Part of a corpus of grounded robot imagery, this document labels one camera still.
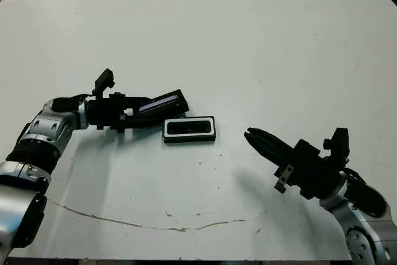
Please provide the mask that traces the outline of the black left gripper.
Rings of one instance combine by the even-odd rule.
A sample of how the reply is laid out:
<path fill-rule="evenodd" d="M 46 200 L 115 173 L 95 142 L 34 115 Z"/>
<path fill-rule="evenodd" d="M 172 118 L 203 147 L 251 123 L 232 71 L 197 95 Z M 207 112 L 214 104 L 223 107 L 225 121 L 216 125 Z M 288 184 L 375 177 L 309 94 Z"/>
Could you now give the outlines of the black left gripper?
<path fill-rule="evenodd" d="M 138 110 L 151 103 L 148 97 L 130 97 L 120 92 L 104 97 L 103 93 L 95 94 L 95 99 L 87 101 L 86 117 L 89 125 L 95 125 L 98 130 L 108 127 L 123 133 L 126 129 L 148 128 L 164 122 L 163 117 L 147 115 L 127 115 L 125 109 Z"/>

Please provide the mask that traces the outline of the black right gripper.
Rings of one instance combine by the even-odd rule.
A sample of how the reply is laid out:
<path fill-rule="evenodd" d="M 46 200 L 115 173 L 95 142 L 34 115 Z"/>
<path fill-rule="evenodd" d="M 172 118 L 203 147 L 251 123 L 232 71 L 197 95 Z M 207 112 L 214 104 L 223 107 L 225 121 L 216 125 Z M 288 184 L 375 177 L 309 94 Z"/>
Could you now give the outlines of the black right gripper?
<path fill-rule="evenodd" d="M 324 148 L 331 154 L 322 158 L 319 149 L 302 139 L 292 148 L 275 135 L 252 127 L 244 137 L 261 156 L 278 166 L 275 189 L 282 194 L 287 186 L 297 186 L 306 199 L 324 199 L 341 180 L 343 143 L 325 139 Z"/>

